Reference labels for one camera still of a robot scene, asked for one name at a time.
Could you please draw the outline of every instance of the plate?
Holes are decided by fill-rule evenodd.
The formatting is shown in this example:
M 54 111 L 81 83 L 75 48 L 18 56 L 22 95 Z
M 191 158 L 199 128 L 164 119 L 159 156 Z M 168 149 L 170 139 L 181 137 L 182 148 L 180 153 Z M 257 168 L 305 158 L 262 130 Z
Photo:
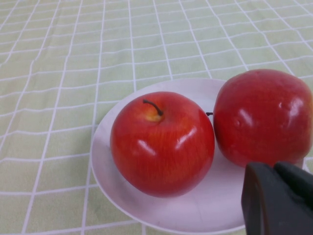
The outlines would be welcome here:
M 245 170 L 224 158 L 217 145 L 206 177 L 189 193 L 171 199 L 155 198 L 134 188 L 117 170 L 110 151 L 112 124 L 134 98 L 172 91 L 195 101 L 205 112 L 212 112 L 224 82 L 189 78 L 157 83 L 124 98 L 105 115 L 94 134 L 91 163 L 102 192 L 118 209 L 145 225 L 179 234 L 218 235 L 245 227 L 241 208 Z

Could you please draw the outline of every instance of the apple stem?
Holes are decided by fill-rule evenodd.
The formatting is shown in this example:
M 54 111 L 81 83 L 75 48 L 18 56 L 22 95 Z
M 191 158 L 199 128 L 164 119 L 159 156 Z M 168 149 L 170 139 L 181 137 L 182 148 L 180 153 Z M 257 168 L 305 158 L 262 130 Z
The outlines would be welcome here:
M 160 116 L 163 115 L 163 111 L 162 111 L 156 104 L 154 104 L 153 102 L 144 99 L 144 100 L 143 100 L 143 103 L 151 104 L 153 107 L 156 108 L 157 114 L 159 114 Z

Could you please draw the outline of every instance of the apple skin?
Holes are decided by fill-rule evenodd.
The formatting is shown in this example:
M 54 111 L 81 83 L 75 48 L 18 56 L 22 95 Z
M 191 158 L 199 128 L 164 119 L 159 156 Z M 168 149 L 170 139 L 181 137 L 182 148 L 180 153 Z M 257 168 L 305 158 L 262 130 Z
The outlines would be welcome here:
M 163 115 L 143 99 L 157 105 Z M 135 188 L 155 197 L 175 197 L 205 177 L 215 137 L 198 104 L 178 93 L 154 92 L 121 110 L 112 126 L 110 146 L 115 165 Z
M 213 126 L 218 147 L 236 165 L 296 164 L 310 151 L 312 92 L 299 78 L 277 70 L 250 70 L 218 93 Z

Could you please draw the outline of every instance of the apple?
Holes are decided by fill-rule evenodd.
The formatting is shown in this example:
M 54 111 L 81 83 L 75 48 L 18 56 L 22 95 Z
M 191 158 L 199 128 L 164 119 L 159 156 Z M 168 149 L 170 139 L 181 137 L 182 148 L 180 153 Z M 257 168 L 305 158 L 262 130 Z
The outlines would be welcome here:
M 217 145 L 236 165 L 296 164 L 312 146 L 312 92 L 278 70 L 250 70 L 220 89 L 213 110 Z
M 155 197 L 193 189 L 213 161 L 215 137 L 206 113 L 174 92 L 153 92 L 128 103 L 114 120 L 110 146 L 122 176 Z

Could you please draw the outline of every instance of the table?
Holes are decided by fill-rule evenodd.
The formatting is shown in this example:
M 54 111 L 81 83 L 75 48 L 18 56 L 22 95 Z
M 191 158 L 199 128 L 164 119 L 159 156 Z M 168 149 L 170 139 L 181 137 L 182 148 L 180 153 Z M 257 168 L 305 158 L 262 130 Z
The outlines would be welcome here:
M 97 186 L 108 110 L 157 82 L 256 68 L 313 89 L 312 64 L 311 0 L 1 0 L 0 234 L 165 234 Z

